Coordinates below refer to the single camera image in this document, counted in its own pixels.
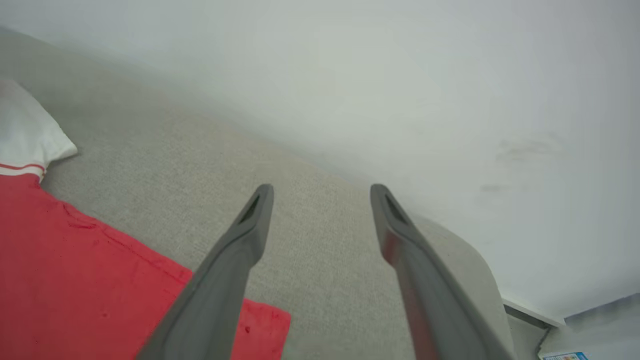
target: white floor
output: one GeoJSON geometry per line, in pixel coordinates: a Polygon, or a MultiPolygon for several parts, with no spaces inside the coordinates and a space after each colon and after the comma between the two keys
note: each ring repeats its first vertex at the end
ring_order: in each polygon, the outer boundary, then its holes
{"type": "Polygon", "coordinates": [[[513,337],[513,346],[516,350],[518,359],[516,360],[535,360],[537,346],[545,334],[544,329],[533,326],[513,316],[508,316],[509,327],[513,337]]]}
{"type": "Polygon", "coordinates": [[[541,354],[583,352],[589,360],[638,359],[640,293],[569,316],[554,329],[541,354]]]}

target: red cloth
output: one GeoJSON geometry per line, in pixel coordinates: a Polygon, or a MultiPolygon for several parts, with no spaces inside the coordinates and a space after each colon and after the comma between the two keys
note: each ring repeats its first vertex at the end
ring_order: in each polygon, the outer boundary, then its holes
{"type": "MultiPolygon", "coordinates": [[[[191,271],[0,176],[0,359],[131,359],[191,271]]],[[[232,359],[279,359],[291,316],[245,300],[232,359]]]]}

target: white fabric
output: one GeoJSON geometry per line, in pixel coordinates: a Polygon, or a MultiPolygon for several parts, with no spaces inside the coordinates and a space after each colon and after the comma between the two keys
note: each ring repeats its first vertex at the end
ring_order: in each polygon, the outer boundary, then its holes
{"type": "Polygon", "coordinates": [[[0,79],[0,175],[36,174],[77,153],[58,123],[13,80],[0,79]]]}

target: stain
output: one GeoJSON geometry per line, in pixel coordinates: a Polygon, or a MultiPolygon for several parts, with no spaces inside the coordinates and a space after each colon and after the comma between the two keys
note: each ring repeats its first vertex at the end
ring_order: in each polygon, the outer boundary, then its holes
{"type": "Polygon", "coordinates": [[[88,225],[86,225],[86,224],[74,224],[71,221],[68,221],[67,225],[69,227],[73,227],[75,229],[95,229],[97,227],[97,225],[95,225],[95,224],[88,224],[88,225]]]}
{"type": "Polygon", "coordinates": [[[483,193],[498,194],[498,193],[507,192],[510,189],[511,187],[509,185],[504,185],[504,184],[486,184],[486,185],[480,186],[480,191],[483,193]]]}
{"type": "Polygon", "coordinates": [[[497,162],[512,167],[555,156],[562,152],[563,141],[555,133],[545,133],[535,138],[503,140],[495,156],[497,162]]]}
{"type": "Polygon", "coordinates": [[[131,274],[129,274],[130,279],[134,279],[136,277],[136,275],[138,274],[139,266],[140,266],[140,263],[137,261],[133,264],[133,268],[131,269],[131,274]]]}

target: red stripe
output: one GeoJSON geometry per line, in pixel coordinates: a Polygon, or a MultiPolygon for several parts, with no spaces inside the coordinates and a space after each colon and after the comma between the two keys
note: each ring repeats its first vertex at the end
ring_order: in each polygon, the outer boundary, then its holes
{"type": "Polygon", "coordinates": [[[0,167],[10,168],[12,170],[22,170],[23,168],[27,168],[27,167],[39,167],[39,168],[42,169],[42,172],[44,172],[44,167],[42,165],[38,165],[38,164],[29,164],[29,165],[24,165],[23,167],[13,167],[11,165],[0,163],[0,167]]]}

